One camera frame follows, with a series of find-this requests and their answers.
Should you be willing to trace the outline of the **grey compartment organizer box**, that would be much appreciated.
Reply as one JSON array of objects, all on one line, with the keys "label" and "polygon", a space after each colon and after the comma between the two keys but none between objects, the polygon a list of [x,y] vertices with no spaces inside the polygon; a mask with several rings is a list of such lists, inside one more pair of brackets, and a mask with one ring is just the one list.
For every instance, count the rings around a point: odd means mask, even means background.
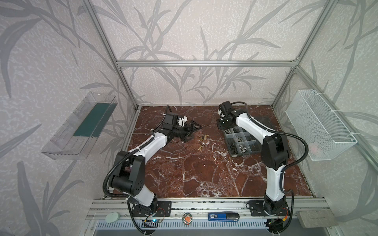
[{"label": "grey compartment organizer box", "polygon": [[236,126],[222,132],[231,157],[249,156],[261,152],[261,143],[245,129]]}]

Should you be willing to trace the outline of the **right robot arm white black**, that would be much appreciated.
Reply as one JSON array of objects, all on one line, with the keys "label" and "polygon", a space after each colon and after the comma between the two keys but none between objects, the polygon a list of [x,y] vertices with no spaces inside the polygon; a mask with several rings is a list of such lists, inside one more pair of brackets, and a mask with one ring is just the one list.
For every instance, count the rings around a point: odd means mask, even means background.
[{"label": "right robot arm white black", "polygon": [[[245,108],[235,109],[233,105],[236,102],[223,102],[219,105],[217,120],[219,130],[226,130],[238,126],[249,132],[262,145],[261,160],[267,170],[267,188],[265,191],[264,201],[267,211],[276,211],[286,203],[285,195],[289,191],[284,190],[284,175],[288,168],[295,166],[306,159],[309,153],[307,142],[294,134],[275,131],[263,123],[253,118],[248,113],[248,106],[245,102]],[[304,153],[298,160],[289,163],[289,145],[288,137],[300,141],[304,146]]]}]

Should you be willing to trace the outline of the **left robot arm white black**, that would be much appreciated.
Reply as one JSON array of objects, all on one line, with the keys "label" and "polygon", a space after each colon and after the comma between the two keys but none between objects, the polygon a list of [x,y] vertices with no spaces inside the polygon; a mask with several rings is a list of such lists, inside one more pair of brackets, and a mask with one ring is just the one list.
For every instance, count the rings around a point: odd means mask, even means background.
[{"label": "left robot arm white black", "polygon": [[155,206],[157,197],[144,183],[147,162],[173,139],[179,138],[186,143],[201,128],[197,122],[188,121],[186,116],[165,112],[147,140],[134,149],[117,153],[115,163],[102,184],[104,194],[111,198],[127,198],[133,204],[144,207]]}]

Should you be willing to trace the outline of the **pile of screws and nuts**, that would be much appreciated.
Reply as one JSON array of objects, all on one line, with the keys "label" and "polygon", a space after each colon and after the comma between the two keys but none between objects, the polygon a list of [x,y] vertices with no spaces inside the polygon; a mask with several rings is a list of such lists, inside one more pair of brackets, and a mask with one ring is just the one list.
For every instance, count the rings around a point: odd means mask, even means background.
[{"label": "pile of screws and nuts", "polygon": [[199,139],[199,150],[202,150],[203,148],[207,147],[210,143],[210,136],[209,135],[203,135]]}]

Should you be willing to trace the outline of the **pink object in basket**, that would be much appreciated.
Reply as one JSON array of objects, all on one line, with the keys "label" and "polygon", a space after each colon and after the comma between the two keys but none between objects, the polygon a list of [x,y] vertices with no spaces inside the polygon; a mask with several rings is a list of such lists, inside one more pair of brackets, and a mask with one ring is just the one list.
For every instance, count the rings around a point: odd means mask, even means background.
[{"label": "pink object in basket", "polygon": [[317,155],[318,153],[321,152],[321,148],[319,147],[318,143],[309,143],[309,151]]}]

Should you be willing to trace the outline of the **round orange button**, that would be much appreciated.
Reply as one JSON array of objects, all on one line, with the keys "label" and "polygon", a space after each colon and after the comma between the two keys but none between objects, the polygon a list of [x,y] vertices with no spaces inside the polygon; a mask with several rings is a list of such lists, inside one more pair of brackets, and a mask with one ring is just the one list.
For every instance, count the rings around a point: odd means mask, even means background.
[{"label": "round orange button", "polygon": [[189,213],[189,212],[186,212],[183,214],[182,216],[182,222],[185,224],[185,225],[190,225],[193,221],[193,216]]}]

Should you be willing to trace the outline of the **blue black usb device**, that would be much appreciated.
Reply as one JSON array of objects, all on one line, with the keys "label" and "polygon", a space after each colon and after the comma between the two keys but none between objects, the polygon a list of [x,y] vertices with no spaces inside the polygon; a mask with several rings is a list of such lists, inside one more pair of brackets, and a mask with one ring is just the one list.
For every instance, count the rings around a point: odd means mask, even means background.
[{"label": "blue black usb device", "polygon": [[240,215],[236,212],[213,212],[208,214],[209,221],[215,222],[237,222]]}]

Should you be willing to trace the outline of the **small green circuit board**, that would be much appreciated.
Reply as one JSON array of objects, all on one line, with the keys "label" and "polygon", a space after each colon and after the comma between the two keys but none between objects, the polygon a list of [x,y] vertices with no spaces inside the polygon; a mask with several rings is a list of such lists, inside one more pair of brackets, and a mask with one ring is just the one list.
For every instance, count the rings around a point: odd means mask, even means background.
[{"label": "small green circuit board", "polygon": [[158,224],[158,223],[161,223],[161,222],[163,222],[163,218],[160,218],[160,219],[156,219],[156,218],[154,218],[154,219],[145,219],[144,221],[143,221],[143,223],[151,223],[151,224]]}]

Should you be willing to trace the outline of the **white round disc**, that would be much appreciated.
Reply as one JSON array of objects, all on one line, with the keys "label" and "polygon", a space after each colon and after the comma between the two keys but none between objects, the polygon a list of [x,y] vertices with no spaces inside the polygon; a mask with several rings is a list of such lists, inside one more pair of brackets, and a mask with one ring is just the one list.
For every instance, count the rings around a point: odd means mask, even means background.
[{"label": "white round disc", "polygon": [[106,217],[105,217],[105,222],[106,223],[115,223],[117,222],[118,220],[120,219],[120,215],[119,213],[117,212],[112,212],[112,213],[109,213]]}]

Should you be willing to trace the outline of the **grey rectangular pad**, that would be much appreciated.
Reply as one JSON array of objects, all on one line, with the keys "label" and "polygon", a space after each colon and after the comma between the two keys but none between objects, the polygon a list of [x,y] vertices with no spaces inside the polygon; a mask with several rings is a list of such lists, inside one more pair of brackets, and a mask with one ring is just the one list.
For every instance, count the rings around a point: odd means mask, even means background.
[{"label": "grey rectangular pad", "polygon": [[299,211],[298,220],[303,228],[324,228],[337,226],[337,220],[329,209]]}]

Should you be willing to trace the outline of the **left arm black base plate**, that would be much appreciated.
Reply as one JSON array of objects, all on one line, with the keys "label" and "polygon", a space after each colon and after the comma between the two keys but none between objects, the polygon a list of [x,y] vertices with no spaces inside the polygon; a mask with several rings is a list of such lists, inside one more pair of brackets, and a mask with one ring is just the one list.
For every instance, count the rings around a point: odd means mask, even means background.
[{"label": "left arm black base plate", "polygon": [[143,217],[150,215],[156,215],[158,217],[169,217],[172,210],[172,202],[155,199],[150,206],[133,205],[131,210],[134,217]]}]

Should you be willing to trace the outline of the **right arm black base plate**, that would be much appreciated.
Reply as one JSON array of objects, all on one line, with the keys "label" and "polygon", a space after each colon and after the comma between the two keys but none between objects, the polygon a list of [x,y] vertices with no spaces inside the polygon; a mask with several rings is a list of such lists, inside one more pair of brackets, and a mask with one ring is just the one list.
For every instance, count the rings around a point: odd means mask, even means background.
[{"label": "right arm black base plate", "polygon": [[277,210],[268,210],[268,204],[264,200],[250,200],[245,204],[245,207],[250,211],[251,216],[266,216],[266,217],[278,217],[278,216],[289,216],[290,209],[287,203],[277,209]]}]

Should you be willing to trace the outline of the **clear plastic wall bin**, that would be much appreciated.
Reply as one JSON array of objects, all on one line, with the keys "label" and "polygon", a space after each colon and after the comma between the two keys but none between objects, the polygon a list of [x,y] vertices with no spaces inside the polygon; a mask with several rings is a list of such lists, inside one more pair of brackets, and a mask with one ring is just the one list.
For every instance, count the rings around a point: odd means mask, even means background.
[{"label": "clear plastic wall bin", "polygon": [[41,153],[53,160],[85,160],[117,105],[114,95],[87,93]]}]

